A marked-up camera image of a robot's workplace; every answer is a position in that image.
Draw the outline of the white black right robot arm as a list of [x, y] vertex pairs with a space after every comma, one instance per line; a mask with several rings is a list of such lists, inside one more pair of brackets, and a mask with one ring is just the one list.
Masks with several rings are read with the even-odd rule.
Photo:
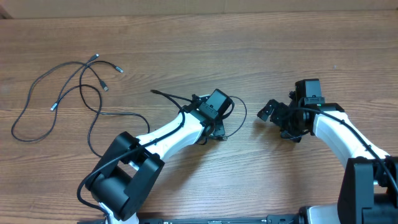
[[397, 223], [397, 158], [361, 134], [339, 104], [269, 100], [257, 116], [283, 139], [317, 137], [344, 167], [337, 203], [303, 207], [295, 223]]

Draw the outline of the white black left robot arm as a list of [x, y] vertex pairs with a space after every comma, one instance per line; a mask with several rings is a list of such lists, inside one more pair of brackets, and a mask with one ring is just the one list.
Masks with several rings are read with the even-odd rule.
[[165, 160], [179, 150], [207, 139], [223, 138], [223, 118], [200, 110], [181, 112], [151, 133], [119, 134], [83, 181], [105, 215], [105, 223], [138, 223], [142, 207]]

